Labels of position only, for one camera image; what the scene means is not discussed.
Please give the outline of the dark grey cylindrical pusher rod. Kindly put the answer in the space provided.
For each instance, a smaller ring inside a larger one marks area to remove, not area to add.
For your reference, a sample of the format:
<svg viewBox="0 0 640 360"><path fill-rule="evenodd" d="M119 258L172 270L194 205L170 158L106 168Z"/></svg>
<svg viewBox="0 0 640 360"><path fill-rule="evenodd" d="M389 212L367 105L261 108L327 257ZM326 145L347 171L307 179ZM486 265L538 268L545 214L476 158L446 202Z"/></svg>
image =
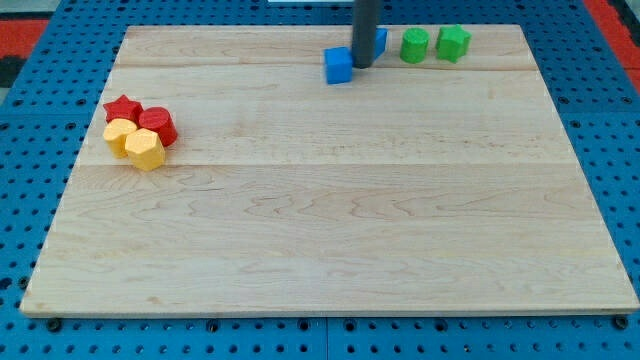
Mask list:
<svg viewBox="0 0 640 360"><path fill-rule="evenodd" d="M355 0L353 3L351 56L354 68L366 69L374 62L381 3L381 0Z"/></svg>

